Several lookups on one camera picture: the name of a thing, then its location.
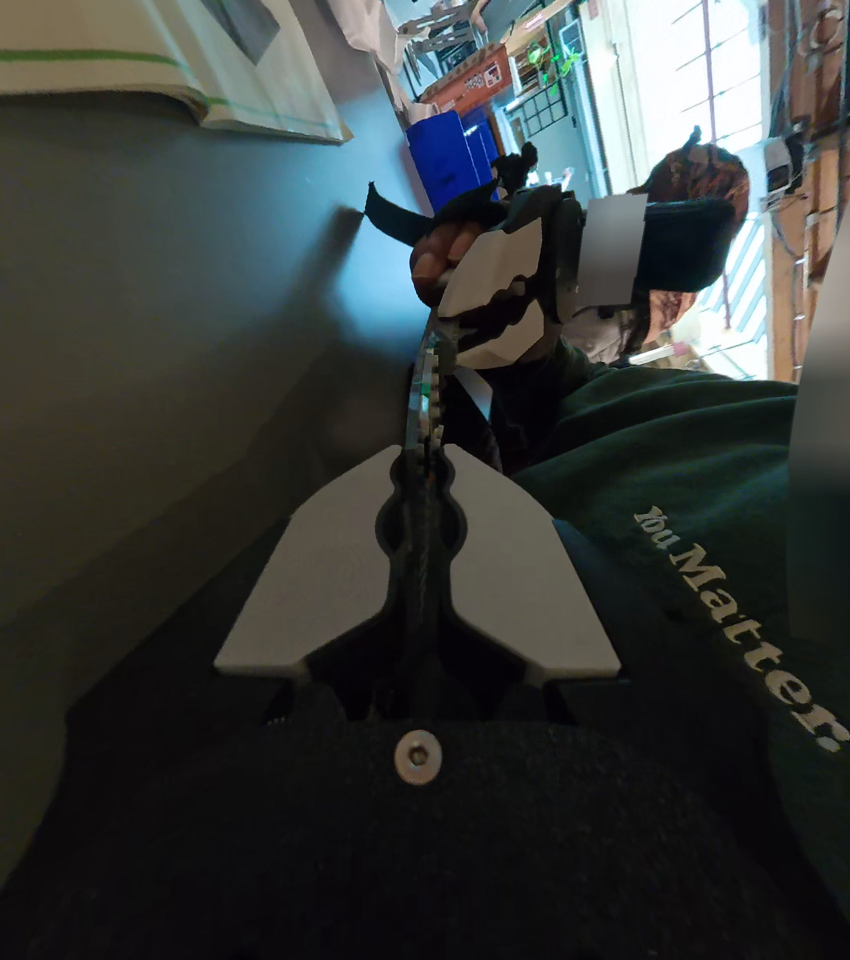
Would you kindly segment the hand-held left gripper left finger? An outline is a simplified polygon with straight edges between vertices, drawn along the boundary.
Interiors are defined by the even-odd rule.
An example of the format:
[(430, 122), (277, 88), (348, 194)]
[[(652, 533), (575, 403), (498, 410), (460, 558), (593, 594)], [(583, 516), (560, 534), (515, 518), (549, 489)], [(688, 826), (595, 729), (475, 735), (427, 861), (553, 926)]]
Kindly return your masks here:
[(215, 657), (219, 674), (308, 677), (313, 655), (383, 612), (391, 563), (376, 525), (401, 452), (385, 447), (295, 510)]

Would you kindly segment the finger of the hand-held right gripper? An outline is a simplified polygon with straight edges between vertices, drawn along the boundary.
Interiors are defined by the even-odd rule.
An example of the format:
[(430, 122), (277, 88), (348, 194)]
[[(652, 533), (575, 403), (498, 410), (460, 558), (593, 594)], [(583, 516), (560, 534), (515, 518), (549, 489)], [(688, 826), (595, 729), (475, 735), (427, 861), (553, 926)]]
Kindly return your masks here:
[(515, 281), (527, 282), (539, 270), (542, 222), (533, 220), (505, 232), (480, 234), (443, 289), (437, 317), (460, 317), (483, 309), (504, 294)]
[(541, 309), (527, 309), (522, 318), (503, 332), (456, 353), (456, 366), (469, 370), (494, 370), (514, 366), (542, 338), (544, 316)]

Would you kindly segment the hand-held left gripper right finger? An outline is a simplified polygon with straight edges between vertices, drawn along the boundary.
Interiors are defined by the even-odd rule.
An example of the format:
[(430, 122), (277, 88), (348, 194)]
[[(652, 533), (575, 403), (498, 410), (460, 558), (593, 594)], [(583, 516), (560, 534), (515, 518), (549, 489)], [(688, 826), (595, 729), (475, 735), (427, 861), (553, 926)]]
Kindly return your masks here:
[(454, 614), (518, 658), (528, 683), (616, 678), (621, 661), (551, 513), (460, 446), (441, 452), (465, 528), (450, 566)]

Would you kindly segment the grey studded building plate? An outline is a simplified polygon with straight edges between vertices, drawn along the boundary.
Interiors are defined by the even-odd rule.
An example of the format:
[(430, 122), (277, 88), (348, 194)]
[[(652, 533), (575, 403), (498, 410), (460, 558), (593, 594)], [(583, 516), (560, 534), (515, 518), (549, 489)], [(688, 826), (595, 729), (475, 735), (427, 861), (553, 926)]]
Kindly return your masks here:
[(396, 462), (402, 539), (399, 547), (403, 601), (403, 652), (408, 675), (436, 642), (447, 568), (445, 493), (450, 467), (444, 459), (443, 380), (450, 370), (454, 337), (430, 316), (411, 369), (404, 443)]

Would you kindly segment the grey desk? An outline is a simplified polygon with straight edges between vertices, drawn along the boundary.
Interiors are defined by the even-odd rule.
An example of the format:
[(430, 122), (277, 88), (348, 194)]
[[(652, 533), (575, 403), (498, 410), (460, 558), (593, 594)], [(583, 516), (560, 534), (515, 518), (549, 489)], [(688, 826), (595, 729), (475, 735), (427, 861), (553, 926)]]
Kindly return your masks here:
[(0, 739), (59, 726), (392, 426), (424, 310), (359, 210), (424, 194), (371, 55), (292, 6), (343, 145), (0, 102)]

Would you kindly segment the person's right hand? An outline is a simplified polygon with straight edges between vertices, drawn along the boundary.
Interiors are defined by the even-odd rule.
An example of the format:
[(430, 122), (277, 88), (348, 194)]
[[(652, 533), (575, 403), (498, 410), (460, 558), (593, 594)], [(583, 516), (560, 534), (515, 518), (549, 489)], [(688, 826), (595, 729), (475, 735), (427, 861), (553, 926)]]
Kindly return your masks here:
[(443, 277), (457, 269), (485, 231), (479, 222), (443, 222), (413, 247), (409, 258), (410, 277), (423, 304), (439, 305), (447, 284)]

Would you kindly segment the blue plastic bin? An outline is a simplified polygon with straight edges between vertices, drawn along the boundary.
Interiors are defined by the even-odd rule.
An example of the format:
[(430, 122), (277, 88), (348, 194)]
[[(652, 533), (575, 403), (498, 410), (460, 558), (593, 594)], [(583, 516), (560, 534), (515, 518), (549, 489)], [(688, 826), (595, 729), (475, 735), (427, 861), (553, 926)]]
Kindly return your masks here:
[(407, 129), (411, 160), (433, 213), (493, 181), (491, 163), (500, 155), (487, 114), (477, 108), (464, 117), (448, 110)]

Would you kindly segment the orange cardboard box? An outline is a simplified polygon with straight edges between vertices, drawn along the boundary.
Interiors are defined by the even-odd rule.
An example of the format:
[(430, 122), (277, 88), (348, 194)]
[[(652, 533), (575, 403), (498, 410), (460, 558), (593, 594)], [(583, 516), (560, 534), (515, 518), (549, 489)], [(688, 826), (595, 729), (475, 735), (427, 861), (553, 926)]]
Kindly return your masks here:
[(469, 55), (419, 95), (420, 103), (438, 105), (443, 112), (473, 109), (513, 87), (508, 48), (490, 43)]

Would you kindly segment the dark green sweatshirt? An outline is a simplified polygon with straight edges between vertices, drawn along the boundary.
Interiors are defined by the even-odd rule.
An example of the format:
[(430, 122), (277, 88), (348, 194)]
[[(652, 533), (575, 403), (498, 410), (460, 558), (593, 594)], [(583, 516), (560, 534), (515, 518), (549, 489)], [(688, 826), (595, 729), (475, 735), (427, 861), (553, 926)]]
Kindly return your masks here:
[(727, 817), (822, 958), (850, 958), (850, 497), (802, 509), (793, 630), (789, 447), (799, 388), (591, 363), (557, 341), (481, 375), (506, 470), (559, 522), (635, 720)]

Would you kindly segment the wooden shelf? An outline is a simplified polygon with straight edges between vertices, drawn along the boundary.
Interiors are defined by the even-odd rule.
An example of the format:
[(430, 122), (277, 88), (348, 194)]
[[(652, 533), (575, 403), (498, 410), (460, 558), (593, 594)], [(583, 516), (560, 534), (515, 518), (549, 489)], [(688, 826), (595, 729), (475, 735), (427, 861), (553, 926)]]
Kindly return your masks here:
[(801, 182), (767, 226), (767, 374), (798, 382), (850, 201), (850, 1), (766, 2), (767, 124), (804, 142)]

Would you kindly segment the crumpled white paper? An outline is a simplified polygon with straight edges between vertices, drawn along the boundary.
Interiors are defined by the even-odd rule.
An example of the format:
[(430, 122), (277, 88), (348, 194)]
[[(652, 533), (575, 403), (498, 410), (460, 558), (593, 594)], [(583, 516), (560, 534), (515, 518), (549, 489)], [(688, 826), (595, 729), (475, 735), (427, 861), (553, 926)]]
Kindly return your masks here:
[(348, 45), (370, 54), (396, 117), (404, 128), (434, 115), (427, 103), (416, 101), (402, 86), (405, 53), (412, 42), (401, 32), (382, 1), (328, 1)]

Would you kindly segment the open instruction booklet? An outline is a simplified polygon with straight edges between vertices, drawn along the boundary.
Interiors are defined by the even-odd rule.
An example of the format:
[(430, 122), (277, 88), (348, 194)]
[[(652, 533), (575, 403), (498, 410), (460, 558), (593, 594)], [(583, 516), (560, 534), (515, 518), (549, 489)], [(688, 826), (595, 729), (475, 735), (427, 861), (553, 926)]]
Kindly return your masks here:
[(0, 1), (0, 98), (125, 93), (208, 130), (340, 145), (352, 133), (279, 1)]

